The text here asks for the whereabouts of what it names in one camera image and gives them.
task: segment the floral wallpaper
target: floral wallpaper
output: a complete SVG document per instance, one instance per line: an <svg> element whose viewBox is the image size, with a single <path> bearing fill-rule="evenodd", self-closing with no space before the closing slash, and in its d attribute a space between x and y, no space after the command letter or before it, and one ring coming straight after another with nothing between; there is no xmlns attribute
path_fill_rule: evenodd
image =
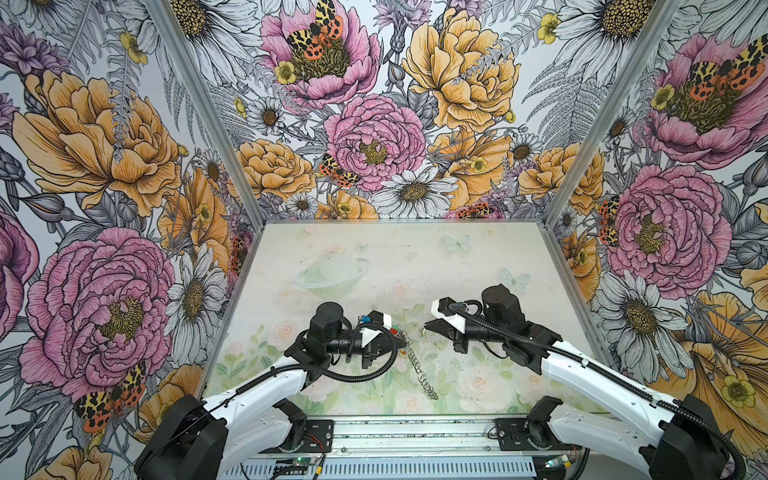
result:
<svg viewBox="0 0 768 480"><path fill-rule="evenodd" d="M768 478L768 5L685 2L553 228L625 375L709 404Z"/></svg>
<svg viewBox="0 0 768 480"><path fill-rule="evenodd" d="M0 2L4 478L135 478L163 414L198 389L253 242L133 15Z"/></svg>
<svg viewBox="0 0 768 480"><path fill-rule="evenodd" d="M356 220L542 217L654 0L170 3L265 217Z"/></svg>

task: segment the purple flower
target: purple flower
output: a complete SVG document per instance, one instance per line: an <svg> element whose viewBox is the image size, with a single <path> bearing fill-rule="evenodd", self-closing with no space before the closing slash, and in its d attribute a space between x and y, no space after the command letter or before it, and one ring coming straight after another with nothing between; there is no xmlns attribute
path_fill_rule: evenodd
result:
<svg viewBox="0 0 768 480"><path fill-rule="evenodd" d="M352 99L325 123L328 154L361 177L358 187L378 191L384 180L416 170L424 160L422 122L413 110L382 95Z"/></svg>
<svg viewBox="0 0 768 480"><path fill-rule="evenodd" d="M0 63L16 70L21 76L50 70L56 75L67 71L69 60L59 54L57 46L50 46L34 33L25 34L18 25L0 22Z"/></svg>
<svg viewBox="0 0 768 480"><path fill-rule="evenodd" d="M709 175L690 165L643 167L619 196L618 245L608 247L608 261L617 275L629 270L658 285L663 298L692 295L728 255L732 233L722 213Z"/></svg>
<svg viewBox="0 0 768 480"><path fill-rule="evenodd" d="M35 241L10 215L0 212L0 340L16 324L24 303L24 284L38 268Z"/></svg>
<svg viewBox="0 0 768 480"><path fill-rule="evenodd" d="M76 400L110 391L140 362L153 374L170 351L163 330L174 281L163 250L127 228L54 253L29 289L35 336L22 350L22 378Z"/></svg>
<svg viewBox="0 0 768 480"><path fill-rule="evenodd" d="M310 28L315 21L314 6L309 14L298 11L291 17L281 11L279 16L268 15L261 22L261 48L266 52L262 64L275 69L280 83L305 108L346 103L356 94L370 91L379 73L378 36L368 36L354 8L347 13L337 0L333 4L343 33L341 39L333 41L332 51L320 59L306 60L286 41L295 31Z"/></svg>
<svg viewBox="0 0 768 480"><path fill-rule="evenodd" d="M455 8L456 13L466 10L470 17L480 18L485 14L488 0L449 0L448 8Z"/></svg>
<svg viewBox="0 0 768 480"><path fill-rule="evenodd" d="M0 94L0 133L11 134L13 114L17 111L18 108L13 106L13 101L8 98L8 94Z"/></svg>
<svg viewBox="0 0 768 480"><path fill-rule="evenodd" d="M412 30L429 22L431 0L378 0L373 6L379 14L376 24L381 27L405 22Z"/></svg>

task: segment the flower bud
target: flower bud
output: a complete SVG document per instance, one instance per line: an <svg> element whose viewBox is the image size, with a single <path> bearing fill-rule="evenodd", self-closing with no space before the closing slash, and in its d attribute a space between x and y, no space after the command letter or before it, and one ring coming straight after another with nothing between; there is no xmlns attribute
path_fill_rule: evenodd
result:
<svg viewBox="0 0 768 480"><path fill-rule="evenodd" d="M64 205L64 200L55 194L37 194L19 198L40 219L55 223L74 219L74 212Z"/></svg>

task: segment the orange peony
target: orange peony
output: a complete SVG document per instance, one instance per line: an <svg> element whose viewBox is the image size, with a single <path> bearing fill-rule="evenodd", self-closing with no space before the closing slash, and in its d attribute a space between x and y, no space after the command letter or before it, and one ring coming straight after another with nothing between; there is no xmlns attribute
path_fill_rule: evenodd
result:
<svg viewBox="0 0 768 480"><path fill-rule="evenodd" d="M315 218L339 218L344 220L375 220L379 218L376 209L363 197L354 197L340 190L328 195L327 205L319 204Z"/></svg>
<svg viewBox="0 0 768 480"><path fill-rule="evenodd" d="M134 438L142 443L149 442L168 409L183 396L194 395L202 378L203 367L199 365L182 365L171 370L160 382L157 392L141 405L139 418L146 425L134 432Z"/></svg>
<svg viewBox="0 0 768 480"><path fill-rule="evenodd" d="M101 453L98 447L88 450L87 455L79 447L69 447L27 480L109 480L111 463L112 454Z"/></svg>
<svg viewBox="0 0 768 480"><path fill-rule="evenodd" d="M694 369L682 379L669 372L650 387L678 399L693 393L708 404L723 432L747 457L768 445L768 324L730 292L701 291L690 309L680 344Z"/></svg>
<svg viewBox="0 0 768 480"><path fill-rule="evenodd" d="M524 170L518 179L520 194L541 198L549 192L557 191L576 160L580 146L581 142L576 142L566 148L545 150L533 157L536 168ZM571 196L571 205L580 215L589 214L603 195L604 166L605 156L598 151Z"/></svg>
<svg viewBox="0 0 768 480"><path fill-rule="evenodd" d="M586 232L579 238L576 233L563 240L563 254L576 279L581 295L589 302L594 297L600 282L600 259L598 239L588 237Z"/></svg>
<svg viewBox="0 0 768 480"><path fill-rule="evenodd" d="M312 164L280 142L246 142L235 154L256 198L261 198L265 192L288 200L288 197L308 192L316 186ZM233 197L238 196L231 177L227 187Z"/></svg>
<svg viewBox="0 0 768 480"><path fill-rule="evenodd" d="M184 184L184 194L176 192L167 197L163 213L157 219L160 245L172 253L191 248L195 256L203 246L214 251L214 259L227 272L230 261L230 228L225 218L227 209L214 195L218 187L208 180L203 169L194 169L194 175Z"/></svg>
<svg viewBox="0 0 768 480"><path fill-rule="evenodd" d="M118 163L112 116L118 93L106 80L92 78L86 86L74 75L46 71L42 79L29 75L26 87L48 116L15 114L13 139L41 177L36 183L43 191L90 194L83 209L98 204L107 189L120 191L136 202L139 215L149 217L163 196L181 186L178 147L148 99L133 94Z"/></svg>
<svg viewBox="0 0 768 480"><path fill-rule="evenodd" d="M495 140L488 135L475 138L475 133L462 128L438 135L429 147L432 158L450 161L451 166L443 176L458 179L458 190L451 192L451 210L473 204L491 190L491 182L502 182L511 142L506 135Z"/></svg>
<svg viewBox="0 0 768 480"><path fill-rule="evenodd" d="M442 32L428 22L413 32L402 67L419 83L416 93L434 92L438 102L435 124L455 129L485 131L509 111L518 82L520 64L515 55L492 65L482 73L460 78L467 69L491 51L498 51L498 34L482 30L480 21L466 10L450 8L443 16Z"/></svg>

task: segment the moth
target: moth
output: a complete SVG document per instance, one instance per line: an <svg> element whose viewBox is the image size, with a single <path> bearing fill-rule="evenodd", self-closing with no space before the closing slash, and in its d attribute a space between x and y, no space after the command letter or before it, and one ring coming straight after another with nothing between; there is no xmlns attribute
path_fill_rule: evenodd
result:
<svg viewBox="0 0 768 480"><path fill-rule="evenodd" d="M736 58L722 65L713 61L698 61L690 66L689 80L694 83L689 95L695 101L705 101L712 94L723 95L727 89L742 91L755 83L765 72L763 60L768 56L768 34L750 43Z"/></svg>
<svg viewBox="0 0 768 480"><path fill-rule="evenodd" d="M619 233L616 231L614 221L616 213L619 211L619 196L614 195L600 206L600 241L609 247L616 247L619 244Z"/></svg>
<svg viewBox="0 0 768 480"><path fill-rule="evenodd" d="M147 391L146 377L146 365L140 362L111 391L88 393L75 402L75 413L85 420L83 430L99 433L107 428L113 417L121 416L124 409L138 405Z"/></svg>
<svg viewBox="0 0 768 480"><path fill-rule="evenodd" d="M326 177L330 177L331 181L340 187L351 187L360 181L360 176L358 174L344 171L339 166L339 162L329 154L323 155L323 161L320 162L318 170Z"/></svg>
<svg viewBox="0 0 768 480"><path fill-rule="evenodd" d="M320 60L325 49L331 47L331 41L341 38L343 32L344 21L336 15L333 0L319 0L310 29L295 31L286 37L286 41L307 60Z"/></svg>

